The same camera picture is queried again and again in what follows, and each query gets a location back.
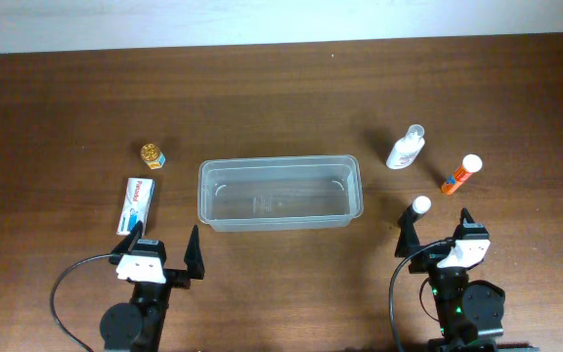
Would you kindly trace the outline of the white Panadol box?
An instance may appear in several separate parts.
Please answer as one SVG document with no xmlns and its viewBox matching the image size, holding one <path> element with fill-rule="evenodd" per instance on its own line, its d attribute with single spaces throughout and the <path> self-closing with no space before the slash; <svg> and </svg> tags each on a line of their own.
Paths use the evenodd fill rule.
<svg viewBox="0 0 563 352">
<path fill-rule="evenodd" d="M 155 182 L 153 179 L 129 178 L 116 229 L 118 236 L 127 236 L 138 222 L 146 230 Z"/>
</svg>

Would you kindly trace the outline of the orange tube white cap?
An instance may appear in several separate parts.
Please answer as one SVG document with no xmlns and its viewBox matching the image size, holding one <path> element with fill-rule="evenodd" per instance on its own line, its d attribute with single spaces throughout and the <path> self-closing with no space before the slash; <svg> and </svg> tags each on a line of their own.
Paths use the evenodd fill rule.
<svg viewBox="0 0 563 352">
<path fill-rule="evenodd" d="M 452 195 L 465 181 L 474 173 L 480 171 L 483 161 L 477 154 L 466 155 L 461 162 L 461 166 L 449 176 L 441 187 L 441 191 L 446 195 Z"/>
</svg>

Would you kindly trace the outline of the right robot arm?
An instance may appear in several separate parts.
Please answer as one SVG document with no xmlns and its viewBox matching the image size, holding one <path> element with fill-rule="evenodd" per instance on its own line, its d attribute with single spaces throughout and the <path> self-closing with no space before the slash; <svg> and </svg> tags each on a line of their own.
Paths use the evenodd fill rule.
<svg viewBox="0 0 563 352">
<path fill-rule="evenodd" d="M 410 273 L 427 276 L 441 336 L 429 340 L 426 349 L 496 351 L 496 339 L 503 335 L 505 292 L 487 281 L 471 282 L 468 276 L 490 247 L 488 231 L 463 208 L 452 236 L 422 245 L 414 228 L 422 216 L 408 207 L 398 220 L 401 233 L 395 255 L 402 262 L 393 275 L 408 266 Z"/>
</svg>

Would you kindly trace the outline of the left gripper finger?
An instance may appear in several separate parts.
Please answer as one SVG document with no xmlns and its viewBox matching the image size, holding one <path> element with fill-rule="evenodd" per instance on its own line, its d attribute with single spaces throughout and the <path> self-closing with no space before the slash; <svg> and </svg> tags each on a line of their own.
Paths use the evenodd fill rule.
<svg viewBox="0 0 563 352">
<path fill-rule="evenodd" d="M 189 277 L 193 280 L 203 280 L 205 268 L 200 250 L 198 226 L 194 225 L 189 243 L 184 255 L 184 262 L 187 266 Z"/>
<path fill-rule="evenodd" d="M 115 253 L 126 254 L 130 252 L 137 240 L 143 236 L 143 233 L 144 223 L 142 221 L 138 221 L 130 233 L 115 247 Z"/>
</svg>

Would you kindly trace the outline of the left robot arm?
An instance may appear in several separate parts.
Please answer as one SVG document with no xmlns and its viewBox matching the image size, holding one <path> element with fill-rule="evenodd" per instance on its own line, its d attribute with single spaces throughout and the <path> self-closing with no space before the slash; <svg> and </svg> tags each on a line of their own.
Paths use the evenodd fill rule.
<svg viewBox="0 0 563 352">
<path fill-rule="evenodd" d="M 164 243 L 145 239 L 143 230 L 144 224 L 137 223 L 108 258 L 117 277 L 131 284 L 133 292 L 129 301 L 111 306 L 100 321 L 106 351 L 157 351 L 171 292 L 188 289 L 191 281 L 204 279 L 197 226 L 184 254 L 184 269 L 166 268 Z"/>
</svg>

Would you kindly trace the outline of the dark bottle white cap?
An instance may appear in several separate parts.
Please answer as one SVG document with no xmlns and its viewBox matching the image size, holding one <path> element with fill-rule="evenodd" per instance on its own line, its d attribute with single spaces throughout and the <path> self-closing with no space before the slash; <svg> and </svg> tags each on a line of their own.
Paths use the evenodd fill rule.
<svg viewBox="0 0 563 352">
<path fill-rule="evenodd" d="M 419 196 L 404 210 L 398 220 L 400 228 L 404 228 L 408 223 L 413 224 L 422 218 L 431 208 L 432 201 L 427 196 Z"/>
</svg>

